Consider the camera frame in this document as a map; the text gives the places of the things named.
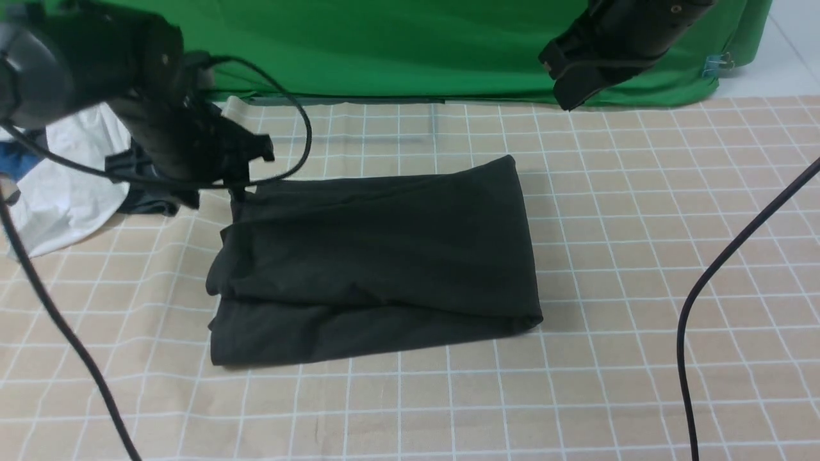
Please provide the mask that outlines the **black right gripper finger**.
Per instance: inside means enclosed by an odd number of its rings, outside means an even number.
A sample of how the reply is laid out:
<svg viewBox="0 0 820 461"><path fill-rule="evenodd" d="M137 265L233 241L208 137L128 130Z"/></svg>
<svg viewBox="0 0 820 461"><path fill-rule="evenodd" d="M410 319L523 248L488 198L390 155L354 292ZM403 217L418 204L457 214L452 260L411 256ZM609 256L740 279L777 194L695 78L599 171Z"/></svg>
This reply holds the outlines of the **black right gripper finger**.
<svg viewBox="0 0 820 461"><path fill-rule="evenodd" d="M579 108L621 79L617 65L553 65L554 96L563 111Z"/></svg>

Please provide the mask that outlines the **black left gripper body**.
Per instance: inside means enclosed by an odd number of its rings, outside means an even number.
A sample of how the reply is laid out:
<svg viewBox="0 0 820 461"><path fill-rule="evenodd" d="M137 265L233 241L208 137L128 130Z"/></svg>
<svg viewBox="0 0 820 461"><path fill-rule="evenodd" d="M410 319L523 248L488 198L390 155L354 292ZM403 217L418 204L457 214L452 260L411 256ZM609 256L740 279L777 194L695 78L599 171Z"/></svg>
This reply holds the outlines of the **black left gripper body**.
<svg viewBox="0 0 820 461"><path fill-rule="evenodd" d="M272 141L222 116L216 106L153 108L156 186L193 190L214 182L244 184L249 163L274 161Z"/></svg>

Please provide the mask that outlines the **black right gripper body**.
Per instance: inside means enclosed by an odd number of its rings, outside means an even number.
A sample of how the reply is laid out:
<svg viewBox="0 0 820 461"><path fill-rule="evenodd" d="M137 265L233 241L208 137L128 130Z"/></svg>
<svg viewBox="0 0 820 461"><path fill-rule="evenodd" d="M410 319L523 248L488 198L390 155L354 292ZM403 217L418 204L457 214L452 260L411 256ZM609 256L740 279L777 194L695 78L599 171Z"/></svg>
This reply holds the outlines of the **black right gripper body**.
<svg viewBox="0 0 820 461"><path fill-rule="evenodd" d="M617 65L621 83L650 70L679 36L677 1L591 1L538 60L551 78L553 65Z"/></svg>

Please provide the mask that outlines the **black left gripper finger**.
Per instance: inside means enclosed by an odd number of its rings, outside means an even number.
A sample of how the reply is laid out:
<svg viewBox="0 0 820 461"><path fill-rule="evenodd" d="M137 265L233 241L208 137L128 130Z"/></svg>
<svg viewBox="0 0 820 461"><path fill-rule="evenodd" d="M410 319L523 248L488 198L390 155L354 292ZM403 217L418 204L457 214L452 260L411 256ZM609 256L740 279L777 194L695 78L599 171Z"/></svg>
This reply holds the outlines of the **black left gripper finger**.
<svg viewBox="0 0 820 461"><path fill-rule="evenodd" d="M231 199L232 206L241 205L246 202L248 197L247 187L248 186L245 182L232 182L231 184L228 184L227 190L229 192L229 198Z"/></svg>

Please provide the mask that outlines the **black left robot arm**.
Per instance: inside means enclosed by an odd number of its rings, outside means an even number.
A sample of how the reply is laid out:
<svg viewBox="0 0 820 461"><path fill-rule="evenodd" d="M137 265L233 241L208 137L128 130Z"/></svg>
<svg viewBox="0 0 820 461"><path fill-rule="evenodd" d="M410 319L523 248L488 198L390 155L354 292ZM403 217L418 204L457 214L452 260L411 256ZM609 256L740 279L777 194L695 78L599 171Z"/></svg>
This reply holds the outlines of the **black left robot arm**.
<svg viewBox="0 0 820 461"><path fill-rule="evenodd" d="M199 189L249 185L249 164L274 161L272 141L223 117L205 96L223 59L185 50L156 13L95 1L5 6L2 126L43 129L103 104L131 143L87 172L199 206Z"/></svg>

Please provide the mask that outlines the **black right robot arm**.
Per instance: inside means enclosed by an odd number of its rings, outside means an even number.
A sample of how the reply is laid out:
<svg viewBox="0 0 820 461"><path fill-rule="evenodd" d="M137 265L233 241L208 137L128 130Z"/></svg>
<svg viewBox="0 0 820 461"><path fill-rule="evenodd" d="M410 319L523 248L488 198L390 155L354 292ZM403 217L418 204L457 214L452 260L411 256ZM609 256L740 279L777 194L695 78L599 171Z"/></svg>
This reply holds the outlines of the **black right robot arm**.
<svg viewBox="0 0 820 461"><path fill-rule="evenodd" d="M579 108L607 88L652 69L714 1L589 1L538 60L557 105Z"/></svg>

